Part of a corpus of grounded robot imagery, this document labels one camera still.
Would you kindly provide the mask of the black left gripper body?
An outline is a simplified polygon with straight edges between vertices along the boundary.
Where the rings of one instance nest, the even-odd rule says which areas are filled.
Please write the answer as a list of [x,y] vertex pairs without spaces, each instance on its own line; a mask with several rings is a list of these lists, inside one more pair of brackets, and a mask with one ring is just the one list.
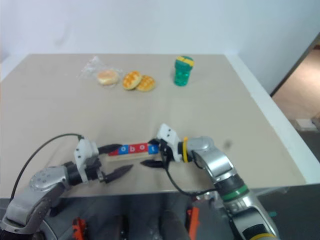
[[100,182],[106,181],[106,174],[101,169],[102,163],[100,158],[90,160],[86,164],[85,174],[89,181],[99,180]]

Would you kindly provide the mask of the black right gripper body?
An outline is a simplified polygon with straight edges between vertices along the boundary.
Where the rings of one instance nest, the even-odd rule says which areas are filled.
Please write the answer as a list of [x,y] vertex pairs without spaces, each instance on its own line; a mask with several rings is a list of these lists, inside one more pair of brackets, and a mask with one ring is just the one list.
[[171,162],[175,161],[172,148],[163,139],[159,141],[159,153],[163,166],[169,166]]

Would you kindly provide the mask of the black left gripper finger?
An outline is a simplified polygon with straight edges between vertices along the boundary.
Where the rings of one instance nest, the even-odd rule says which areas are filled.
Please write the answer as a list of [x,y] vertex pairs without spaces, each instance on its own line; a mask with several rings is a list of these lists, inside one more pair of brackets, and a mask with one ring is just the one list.
[[98,148],[98,153],[99,154],[109,154],[109,153],[112,153],[112,152],[118,150],[122,146],[123,146],[122,144],[118,144],[118,143],[103,145]]
[[113,172],[109,173],[109,174],[104,174],[104,182],[106,184],[111,183],[121,177],[123,177],[125,174],[127,174],[131,169],[132,169],[133,165],[132,164],[128,164],[128,165],[123,165],[119,168],[116,168]]

